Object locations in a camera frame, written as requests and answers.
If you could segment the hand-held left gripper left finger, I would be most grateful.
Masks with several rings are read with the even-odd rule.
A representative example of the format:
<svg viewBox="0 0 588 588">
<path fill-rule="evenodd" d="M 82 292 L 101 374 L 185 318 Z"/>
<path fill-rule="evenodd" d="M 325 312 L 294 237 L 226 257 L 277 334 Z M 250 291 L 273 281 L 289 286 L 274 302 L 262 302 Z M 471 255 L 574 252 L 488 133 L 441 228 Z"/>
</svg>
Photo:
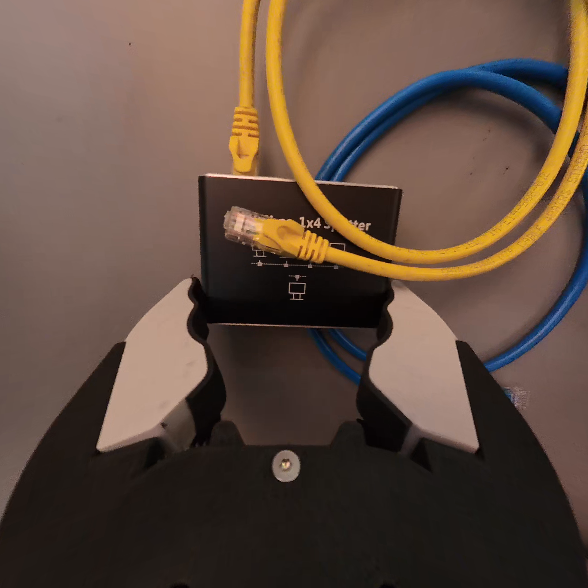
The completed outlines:
<svg viewBox="0 0 588 588">
<path fill-rule="evenodd" d="M 181 452 L 209 440 L 220 421 L 226 389 L 207 342 L 203 303 L 200 281 L 185 279 L 130 331 L 98 452 L 147 439 L 158 439 L 168 452 Z"/>
</svg>

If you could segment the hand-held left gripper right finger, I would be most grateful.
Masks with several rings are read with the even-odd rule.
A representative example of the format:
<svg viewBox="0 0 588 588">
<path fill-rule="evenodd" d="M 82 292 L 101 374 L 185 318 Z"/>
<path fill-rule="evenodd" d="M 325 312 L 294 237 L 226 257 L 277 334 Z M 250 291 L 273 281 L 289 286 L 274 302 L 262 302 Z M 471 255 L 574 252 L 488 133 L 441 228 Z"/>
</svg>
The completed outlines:
<svg viewBox="0 0 588 588">
<path fill-rule="evenodd" d="M 368 444 L 410 455 L 421 440 L 479 450 L 457 339 L 407 285 L 392 280 L 356 406 Z"/>
</svg>

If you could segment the black ethernet splitter box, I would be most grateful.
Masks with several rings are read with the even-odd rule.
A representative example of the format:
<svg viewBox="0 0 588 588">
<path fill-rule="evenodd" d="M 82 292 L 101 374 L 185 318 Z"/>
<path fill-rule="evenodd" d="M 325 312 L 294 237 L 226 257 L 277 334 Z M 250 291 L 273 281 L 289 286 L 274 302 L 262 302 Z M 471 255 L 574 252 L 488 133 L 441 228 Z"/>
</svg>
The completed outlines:
<svg viewBox="0 0 588 588">
<path fill-rule="evenodd" d="M 326 328 L 377 327 L 388 278 L 331 263 L 278 257 L 226 239 L 236 206 L 297 221 L 342 251 L 369 256 L 312 208 L 294 180 L 207 174 L 198 179 L 202 288 L 208 323 Z"/>
</svg>

